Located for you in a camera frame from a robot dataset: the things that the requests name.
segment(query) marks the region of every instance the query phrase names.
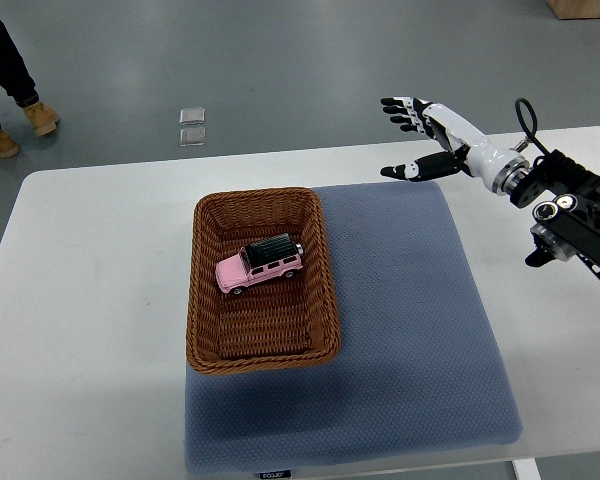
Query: toy car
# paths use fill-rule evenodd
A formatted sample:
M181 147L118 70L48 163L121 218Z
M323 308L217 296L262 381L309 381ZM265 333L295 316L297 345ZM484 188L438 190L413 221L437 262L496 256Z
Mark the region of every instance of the toy car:
M240 295L247 287L276 277L293 277L302 265L304 250L288 233L242 247L216 265L216 281L223 293Z

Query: robotic hand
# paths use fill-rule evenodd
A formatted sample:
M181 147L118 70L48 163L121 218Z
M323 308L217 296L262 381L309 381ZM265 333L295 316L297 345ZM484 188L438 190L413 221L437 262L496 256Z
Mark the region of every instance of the robotic hand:
M463 171L480 177L492 192L510 193L519 178L526 173L529 162L519 151L498 148L484 133L457 113L440 103L414 97L383 98L385 113L391 121L402 124L405 132L418 131L437 140L445 152L415 160L408 165L385 167L386 177L419 182Z
M400 129L418 131L438 141L444 151L409 164L385 167L381 175L420 182L463 171L482 179L498 195L509 195L511 203L523 208L542 192L556 194L553 201L533 209L536 224L531 228L536 250L527 265L541 267L574 255L600 280L600 176L586 170L562 152L549 152L535 137L537 119L530 103L516 101L516 114L526 138L511 150L493 145L480 130L442 104L414 97L383 98L384 111ZM526 125L520 105L525 105L533 122ZM533 142L542 155L533 166L521 155Z

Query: blue mat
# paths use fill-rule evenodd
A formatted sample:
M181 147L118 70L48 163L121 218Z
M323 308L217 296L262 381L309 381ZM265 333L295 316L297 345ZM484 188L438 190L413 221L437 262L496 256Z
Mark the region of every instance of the blue mat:
M292 370L210 377L187 365L188 470L266 472L516 441L500 352L438 186L315 191L342 349Z

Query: brown wicker basket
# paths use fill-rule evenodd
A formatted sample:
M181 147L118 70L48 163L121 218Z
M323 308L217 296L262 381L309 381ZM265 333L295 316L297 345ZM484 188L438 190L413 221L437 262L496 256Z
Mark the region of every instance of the brown wicker basket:
M224 294L215 265L256 240L288 232L304 268L243 295ZM187 360L220 375L319 365L340 348L340 322L320 199L308 188L214 193L195 208Z

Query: gray floor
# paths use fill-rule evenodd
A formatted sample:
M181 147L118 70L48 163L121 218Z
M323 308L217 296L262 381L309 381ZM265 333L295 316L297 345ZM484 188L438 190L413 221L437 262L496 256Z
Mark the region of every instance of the gray floor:
M520 130L519 96L541 129L600 125L600 20L558 21L544 0L2 0L0 17L62 117L38 139L0 89L23 147L0 160L0 239L37 170L419 139L385 118L385 96L443 102L486 133ZM207 109L207 142L182 148L190 106ZM544 480L600 479L600 453L538 464Z

